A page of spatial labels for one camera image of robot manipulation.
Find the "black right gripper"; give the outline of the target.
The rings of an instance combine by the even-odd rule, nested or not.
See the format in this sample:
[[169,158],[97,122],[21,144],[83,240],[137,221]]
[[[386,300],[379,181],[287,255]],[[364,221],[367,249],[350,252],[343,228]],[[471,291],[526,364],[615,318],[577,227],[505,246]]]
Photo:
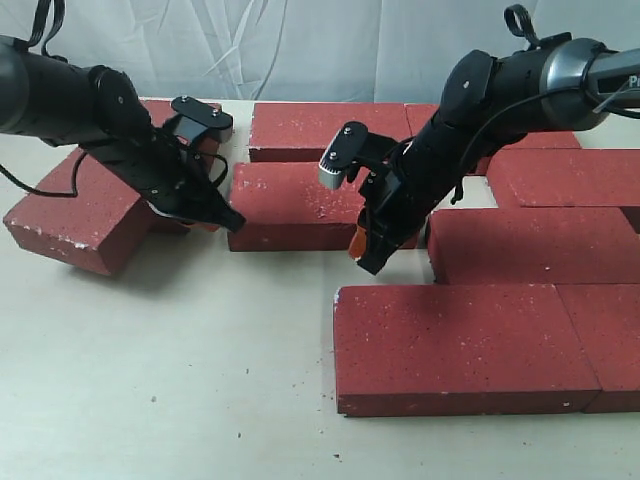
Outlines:
[[367,184],[348,247],[361,269],[377,275],[450,191],[461,193],[463,178],[490,155],[485,123],[447,119],[439,109],[408,145],[393,152],[390,171]]

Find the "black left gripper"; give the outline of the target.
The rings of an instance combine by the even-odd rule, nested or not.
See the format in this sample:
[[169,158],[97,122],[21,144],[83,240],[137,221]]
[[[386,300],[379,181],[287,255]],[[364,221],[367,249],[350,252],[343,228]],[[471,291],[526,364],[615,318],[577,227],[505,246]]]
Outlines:
[[185,228],[236,233],[246,223],[210,180],[203,151],[161,129],[85,142],[81,147],[156,211]]

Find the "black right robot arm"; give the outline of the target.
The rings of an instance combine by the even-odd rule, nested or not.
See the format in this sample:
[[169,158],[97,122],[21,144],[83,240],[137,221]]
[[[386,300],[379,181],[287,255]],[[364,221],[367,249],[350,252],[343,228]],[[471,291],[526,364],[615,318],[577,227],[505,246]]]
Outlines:
[[511,33],[529,46],[498,58],[473,50],[453,68],[439,106],[421,130],[396,142],[363,124],[371,146],[354,161],[369,174],[360,187],[364,205],[349,247],[356,264],[377,274],[427,223],[438,204],[464,195],[463,179],[484,158],[531,133],[586,131],[610,114],[633,117],[639,89],[639,51],[612,50],[570,33],[538,38],[526,8],[509,6]]

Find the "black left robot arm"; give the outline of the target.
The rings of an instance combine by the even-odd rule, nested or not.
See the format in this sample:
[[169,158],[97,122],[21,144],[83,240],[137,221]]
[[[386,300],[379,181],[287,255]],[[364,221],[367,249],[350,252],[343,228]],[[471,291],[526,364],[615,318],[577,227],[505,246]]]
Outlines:
[[162,217],[186,225],[245,224],[206,168],[201,142],[229,140],[233,118],[191,96],[170,103],[174,116],[156,126],[130,78],[97,65],[81,68],[1,39],[1,131],[58,147],[76,145]]

